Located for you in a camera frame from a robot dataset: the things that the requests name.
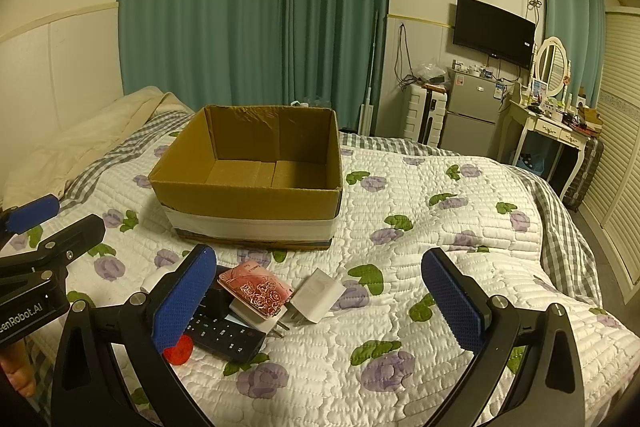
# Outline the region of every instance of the pink case with rose design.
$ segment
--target pink case with rose design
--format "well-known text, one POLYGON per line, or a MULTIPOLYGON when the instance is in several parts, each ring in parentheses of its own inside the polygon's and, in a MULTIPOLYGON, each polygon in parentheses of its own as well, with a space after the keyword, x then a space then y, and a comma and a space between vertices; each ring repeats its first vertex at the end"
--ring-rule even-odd
POLYGON ((252 260, 221 273, 218 282, 265 319, 277 315, 293 293, 291 286, 252 260))

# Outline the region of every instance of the suitcase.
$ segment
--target suitcase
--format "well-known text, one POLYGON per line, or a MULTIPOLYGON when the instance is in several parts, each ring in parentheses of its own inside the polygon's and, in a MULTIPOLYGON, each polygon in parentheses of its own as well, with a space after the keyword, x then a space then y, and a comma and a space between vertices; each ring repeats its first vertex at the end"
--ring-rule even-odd
MULTIPOLYGON (((569 188, 562 198, 562 203, 568 209, 574 212, 578 210, 578 207, 584 199, 584 195, 587 193, 593 175, 598 168, 602 151, 604 150, 604 143, 595 137, 590 137, 584 147, 584 161, 580 166, 580 170, 575 175, 574 181, 571 182, 569 188)), ((562 151, 562 155, 558 161, 558 167, 550 181, 550 185, 555 190, 556 194, 560 194, 564 184, 566 183, 571 171, 574 170, 575 161, 578 157, 578 151, 573 147, 565 147, 562 151)))

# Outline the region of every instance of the teal curtain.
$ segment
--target teal curtain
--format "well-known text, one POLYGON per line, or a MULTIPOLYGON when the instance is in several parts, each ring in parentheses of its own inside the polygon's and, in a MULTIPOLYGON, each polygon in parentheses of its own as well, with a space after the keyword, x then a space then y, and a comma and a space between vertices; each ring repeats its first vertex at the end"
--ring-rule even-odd
POLYGON ((546 0, 545 37, 556 36, 571 60, 569 93, 575 104, 580 86, 595 107, 604 60, 604 0, 546 0))
POLYGON ((387 0, 118 0, 125 92, 154 85, 207 103, 330 104, 355 128, 380 13, 372 103, 380 91, 387 0))

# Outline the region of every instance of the metal bolt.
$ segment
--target metal bolt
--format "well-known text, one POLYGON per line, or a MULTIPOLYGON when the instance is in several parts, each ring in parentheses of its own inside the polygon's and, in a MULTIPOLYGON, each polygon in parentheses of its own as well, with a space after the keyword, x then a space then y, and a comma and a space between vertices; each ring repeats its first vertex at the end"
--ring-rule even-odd
POLYGON ((558 317, 562 317, 566 313, 564 306, 562 306, 562 304, 558 304, 557 302, 552 303, 550 308, 551 312, 555 313, 558 317))
POLYGON ((73 311, 75 311, 76 313, 81 312, 85 308, 86 308, 86 302, 84 302, 84 301, 76 301, 76 302, 74 302, 74 305, 71 306, 71 309, 73 311))
POLYGON ((134 306, 140 306, 144 301, 146 301, 146 295, 142 292, 134 293, 129 297, 129 302, 134 306))
POLYGON ((493 297, 491 297, 491 303, 496 308, 500 308, 501 310, 505 309, 509 305, 507 297, 504 297, 502 295, 494 295, 493 297))

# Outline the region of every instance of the tv screen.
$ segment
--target tv screen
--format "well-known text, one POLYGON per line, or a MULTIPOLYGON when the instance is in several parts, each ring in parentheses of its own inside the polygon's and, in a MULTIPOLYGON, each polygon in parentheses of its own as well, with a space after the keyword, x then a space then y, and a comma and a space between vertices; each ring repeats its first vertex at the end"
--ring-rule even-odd
POLYGON ((529 68, 536 25, 490 4, 458 0, 453 43, 529 68))

